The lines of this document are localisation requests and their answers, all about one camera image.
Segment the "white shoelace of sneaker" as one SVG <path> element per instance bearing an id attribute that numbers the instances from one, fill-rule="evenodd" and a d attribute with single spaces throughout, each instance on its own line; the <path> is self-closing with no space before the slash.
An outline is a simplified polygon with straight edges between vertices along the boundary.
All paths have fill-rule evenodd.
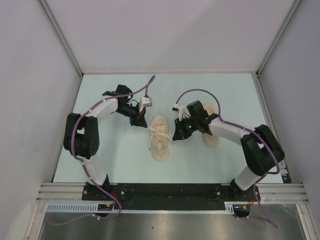
<path id="1" fill-rule="evenodd" d="M 147 127 L 148 130 L 150 130 L 151 132 L 151 136 L 149 138 L 149 143 L 148 143 L 148 149 L 151 150 L 151 143 L 152 143 L 152 138 L 153 136 L 157 135 L 157 136 L 161 136 L 165 139 L 169 139 L 170 141 L 173 141 L 173 136 L 170 133 L 165 133 L 164 132 L 164 127 L 163 126 L 159 126 L 156 128 L 152 128 L 151 126 Z"/>

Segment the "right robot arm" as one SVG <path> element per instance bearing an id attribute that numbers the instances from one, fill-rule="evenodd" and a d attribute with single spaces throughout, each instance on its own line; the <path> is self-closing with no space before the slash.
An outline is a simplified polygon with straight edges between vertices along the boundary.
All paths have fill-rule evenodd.
<path id="1" fill-rule="evenodd" d="M 271 169 L 277 168 L 285 158 L 281 145 L 267 125 L 246 127 L 222 120 L 212 105 L 202 105 L 198 100 L 186 106 L 175 103 L 172 109 L 178 113 L 173 141 L 188 139 L 199 131 L 209 148 L 216 147 L 220 138 L 241 146 L 246 166 L 230 183 L 230 194 L 237 201 L 247 197 L 249 189 L 271 174 Z"/>

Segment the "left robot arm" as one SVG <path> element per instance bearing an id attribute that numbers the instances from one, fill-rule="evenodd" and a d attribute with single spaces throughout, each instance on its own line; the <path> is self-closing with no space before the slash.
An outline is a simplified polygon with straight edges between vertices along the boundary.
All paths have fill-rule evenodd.
<path id="1" fill-rule="evenodd" d="M 140 98 L 136 105 L 130 101 L 134 93 L 126 85 L 119 84 L 115 91 L 106 91 L 101 99 L 85 113 L 70 113 L 67 116 L 63 147 L 78 160 L 92 184 L 93 194 L 100 200 L 110 196 L 111 188 L 105 184 L 107 173 L 95 157 L 99 145 L 99 124 L 113 113 L 129 118 L 131 126 L 147 128 L 146 107 L 152 106 L 149 96 Z"/>

